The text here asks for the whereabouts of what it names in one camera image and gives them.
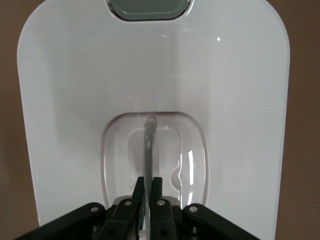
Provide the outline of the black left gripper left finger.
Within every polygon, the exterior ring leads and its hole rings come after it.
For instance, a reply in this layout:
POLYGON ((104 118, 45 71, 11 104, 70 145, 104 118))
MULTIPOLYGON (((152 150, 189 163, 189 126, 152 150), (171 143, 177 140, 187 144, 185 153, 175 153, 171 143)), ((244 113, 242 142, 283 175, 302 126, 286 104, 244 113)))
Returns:
POLYGON ((140 176, 132 196, 124 196, 110 208, 97 202, 85 204, 19 240, 137 240, 143 227, 144 178, 140 176))

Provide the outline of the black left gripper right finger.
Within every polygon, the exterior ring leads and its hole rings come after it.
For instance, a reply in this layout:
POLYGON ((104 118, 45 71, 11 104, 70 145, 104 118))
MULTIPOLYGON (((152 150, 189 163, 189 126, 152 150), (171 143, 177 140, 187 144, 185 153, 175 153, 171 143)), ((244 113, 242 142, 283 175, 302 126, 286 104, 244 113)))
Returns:
POLYGON ((163 179, 154 177, 150 199, 151 240, 252 240, 253 235, 199 203, 183 209, 162 194, 163 179))

